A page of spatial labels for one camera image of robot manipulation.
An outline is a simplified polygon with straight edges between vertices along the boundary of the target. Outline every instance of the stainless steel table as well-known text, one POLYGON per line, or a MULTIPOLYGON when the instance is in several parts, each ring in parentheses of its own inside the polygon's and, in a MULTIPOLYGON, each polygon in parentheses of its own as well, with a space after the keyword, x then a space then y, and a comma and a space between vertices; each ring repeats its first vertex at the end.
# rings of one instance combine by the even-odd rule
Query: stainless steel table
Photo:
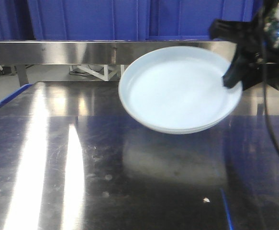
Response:
POLYGON ((168 46, 195 46, 231 60, 235 44, 202 41, 2 41, 0 64, 16 65, 20 86, 28 84, 25 65, 128 65, 140 56, 168 46))
POLYGON ((218 125, 167 135, 125 112, 117 82, 38 82, 0 109, 0 230, 279 230, 261 105, 253 87, 218 125))

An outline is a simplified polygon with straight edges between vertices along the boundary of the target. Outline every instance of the blue plastic crate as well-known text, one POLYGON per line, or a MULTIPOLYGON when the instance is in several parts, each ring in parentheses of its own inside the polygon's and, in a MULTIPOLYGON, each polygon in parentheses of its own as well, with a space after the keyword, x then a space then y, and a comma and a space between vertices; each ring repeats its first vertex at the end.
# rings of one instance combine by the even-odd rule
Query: blue plastic crate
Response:
POLYGON ((26 0, 0 0, 0 40, 33 38, 26 0))
POLYGON ((6 103, 10 102, 13 100, 15 97, 17 97, 20 93, 25 91, 26 89, 30 88, 32 84, 26 84, 17 89, 15 92, 12 92, 10 95, 8 95, 6 98, 2 99, 0 101, 0 107, 4 106, 6 103))
POLYGON ((145 40, 150 0, 28 0, 37 40, 145 40))
POLYGON ((209 40, 214 19, 250 21, 253 0, 151 0, 151 40, 209 40))

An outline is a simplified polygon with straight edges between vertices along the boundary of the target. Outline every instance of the debris speck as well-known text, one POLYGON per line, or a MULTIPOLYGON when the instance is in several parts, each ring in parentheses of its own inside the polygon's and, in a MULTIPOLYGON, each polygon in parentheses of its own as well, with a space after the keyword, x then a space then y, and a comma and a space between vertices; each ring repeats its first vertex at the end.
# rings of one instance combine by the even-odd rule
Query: debris speck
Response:
POLYGON ((207 198, 207 197, 203 199, 203 203, 210 203, 210 202, 211 202, 211 201, 210 201, 209 198, 207 198))
POLYGON ((107 181, 110 181, 112 179, 112 175, 110 175, 110 174, 105 175, 105 179, 107 181))
POLYGON ((110 197, 110 193, 109 192, 103 192, 102 193, 102 197, 109 198, 110 197))

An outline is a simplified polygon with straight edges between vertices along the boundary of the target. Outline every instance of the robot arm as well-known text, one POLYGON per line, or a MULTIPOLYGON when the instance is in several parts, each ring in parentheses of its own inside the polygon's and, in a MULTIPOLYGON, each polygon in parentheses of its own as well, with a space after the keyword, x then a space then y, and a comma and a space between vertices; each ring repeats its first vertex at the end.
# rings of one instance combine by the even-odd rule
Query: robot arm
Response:
POLYGON ((220 38, 237 43, 236 52, 228 71, 223 76, 223 85, 234 87, 243 82, 244 90, 261 82, 261 37, 264 37, 268 73, 279 79, 279 0, 266 0, 260 9, 263 28, 259 23, 259 13, 251 22, 215 20, 210 28, 211 39, 220 38))

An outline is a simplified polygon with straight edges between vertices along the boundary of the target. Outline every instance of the white plate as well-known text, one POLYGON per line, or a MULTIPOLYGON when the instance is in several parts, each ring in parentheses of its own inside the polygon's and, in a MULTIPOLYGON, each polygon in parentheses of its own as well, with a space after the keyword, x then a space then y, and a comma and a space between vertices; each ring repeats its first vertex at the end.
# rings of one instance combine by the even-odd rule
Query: white plate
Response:
POLYGON ((187 134, 208 129, 238 105, 242 84, 223 86, 229 62, 211 51, 174 46, 134 61, 119 83, 126 111, 150 129, 187 134))

